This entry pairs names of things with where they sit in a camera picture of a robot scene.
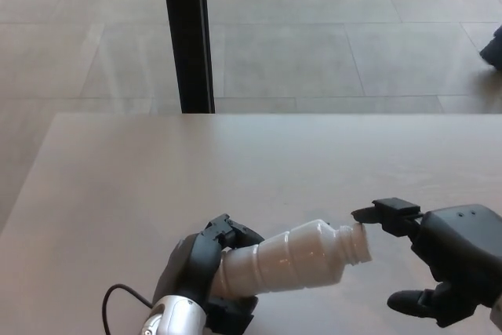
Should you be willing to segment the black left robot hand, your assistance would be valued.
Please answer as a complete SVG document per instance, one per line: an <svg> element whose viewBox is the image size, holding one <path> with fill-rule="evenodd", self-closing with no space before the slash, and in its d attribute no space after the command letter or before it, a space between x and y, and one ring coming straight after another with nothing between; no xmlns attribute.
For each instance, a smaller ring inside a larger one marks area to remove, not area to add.
<svg viewBox="0 0 502 335"><path fill-rule="evenodd" d="M253 320L258 298L220 298L211 289L226 248L242 249L263 240L225 213L180 240L158 280L141 333L243 334Z"/></svg>

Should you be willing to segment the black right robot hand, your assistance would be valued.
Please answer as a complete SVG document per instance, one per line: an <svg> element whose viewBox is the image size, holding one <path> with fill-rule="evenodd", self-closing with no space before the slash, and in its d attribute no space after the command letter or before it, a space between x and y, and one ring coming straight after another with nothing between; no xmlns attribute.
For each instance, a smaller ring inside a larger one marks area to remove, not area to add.
<svg viewBox="0 0 502 335"><path fill-rule="evenodd" d="M380 224L408 237L411 250L430 268L434 289L402 290L387 299L394 311L434 319L441 328L460 322L482 305L501 326L501 217L479 205L424 212L401 198L382 198L351 214L362 224Z"/></svg>

